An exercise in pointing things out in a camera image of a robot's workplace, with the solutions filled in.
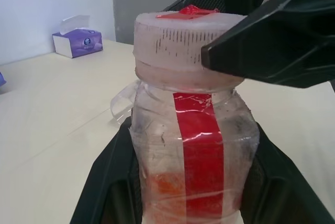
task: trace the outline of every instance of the plastic bottle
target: plastic bottle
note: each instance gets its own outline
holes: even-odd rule
[[[233,224],[259,132],[234,90],[243,79],[203,68],[200,51],[244,17],[170,14],[135,24],[141,82],[130,133],[145,223]]]

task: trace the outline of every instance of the red tape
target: red tape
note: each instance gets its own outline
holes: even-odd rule
[[[184,148],[187,224],[194,218],[221,219],[224,145],[211,94],[173,96]]]
[[[179,12],[174,12],[167,15],[157,15],[157,18],[189,20],[218,12],[219,10],[217,8],[214,10],[207,10],[198,8],[194,5],[188,5],[187,7],[181,9]]]

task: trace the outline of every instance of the purple tissue box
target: purple tissue box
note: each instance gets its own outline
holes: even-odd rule
[[[68,58],[91,54],[103,49],[101,33],[90,29],[75,29],[61,35],[52,35],[53,43],[58,54]]]

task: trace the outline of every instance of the table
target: table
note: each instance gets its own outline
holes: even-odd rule
[[[69,223],[91,166],[118,128],[110,100],[136,79],[132,46],[0,66],[0,223]],[[245,81],[237,88],[269,138],[335,217],[335,93]]]

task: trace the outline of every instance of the bottle cap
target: bottle cap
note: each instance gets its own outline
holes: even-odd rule
[[[200,56],[202,46],[217,39],[244,16],[189,10],[188,7],[177,13],[137,17],[133,51],[137,76],[154,86],[175,90],[206,92],[239,85],[243,78],[204,68]]]

